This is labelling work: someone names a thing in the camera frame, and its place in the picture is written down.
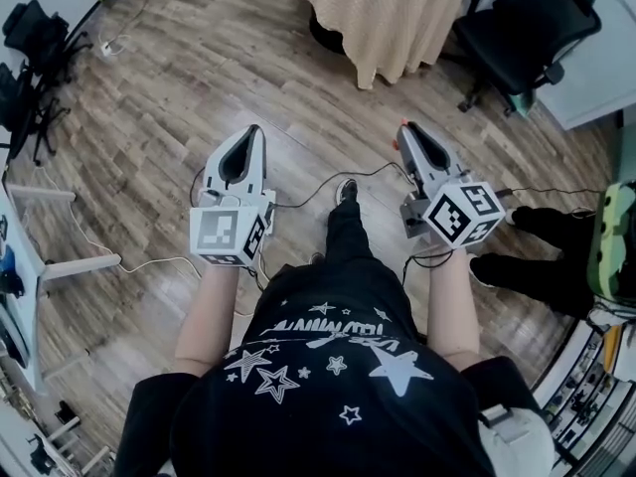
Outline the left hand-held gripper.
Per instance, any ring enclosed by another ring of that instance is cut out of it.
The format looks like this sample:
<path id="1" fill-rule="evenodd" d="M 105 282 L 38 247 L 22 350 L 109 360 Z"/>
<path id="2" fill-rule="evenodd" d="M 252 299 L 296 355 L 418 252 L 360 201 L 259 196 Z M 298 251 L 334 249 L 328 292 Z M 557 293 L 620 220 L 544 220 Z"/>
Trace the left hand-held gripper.
<path id="1" fill-rule="evenodd" d="M 261 193 L 266 179 L 266 140 L 250 125 L 227 138 L 209 157 L 204 185 L 244 181 L 248 193 Z M 253 267 L 264 238 L 273 231 L 274 190 L 241 199 L 201 190 L 199 205 L 190 210 L 190 253 L 220 266 Z"/>

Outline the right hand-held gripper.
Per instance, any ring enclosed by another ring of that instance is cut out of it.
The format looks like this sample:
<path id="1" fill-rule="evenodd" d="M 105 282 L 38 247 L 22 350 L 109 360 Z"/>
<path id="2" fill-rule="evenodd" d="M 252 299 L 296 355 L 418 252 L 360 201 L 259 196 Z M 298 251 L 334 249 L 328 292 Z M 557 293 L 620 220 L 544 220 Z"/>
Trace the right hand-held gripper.
<path id="1" fill-rule="evenodd" d="M 482 242 L 502 222 L 506 211 L 491 186 L 472 179 L 440 132 L 403 120 L 395 146 L 415 185 L 399 207 L 408 238 L 459 249 Z"/>

